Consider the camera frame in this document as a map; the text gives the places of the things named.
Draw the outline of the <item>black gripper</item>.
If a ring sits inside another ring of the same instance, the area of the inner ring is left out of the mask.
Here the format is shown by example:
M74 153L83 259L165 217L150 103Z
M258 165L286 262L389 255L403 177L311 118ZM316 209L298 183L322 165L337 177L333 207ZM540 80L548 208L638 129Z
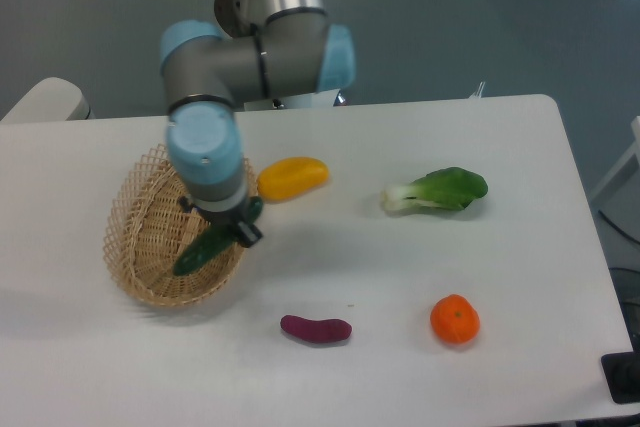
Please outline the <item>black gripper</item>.
M263 238L263 233L251 219L250 197L228 203L227 200L205 202L184 195L179 198L179 206L184 213L195 211L212 225L233 227L236 242L243 248L251 248Z

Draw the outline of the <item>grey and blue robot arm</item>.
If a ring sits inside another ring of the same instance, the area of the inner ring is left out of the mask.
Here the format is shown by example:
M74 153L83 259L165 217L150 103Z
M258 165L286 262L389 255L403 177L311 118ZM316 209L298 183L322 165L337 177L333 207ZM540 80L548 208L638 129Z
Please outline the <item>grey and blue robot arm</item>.
M248 102L345 88L356 70L350 31L328 20L322 0L255 6L259 20L238 34L187 20L160 42L169 159L198 213L245 247L261 232L251 217L236 111Z

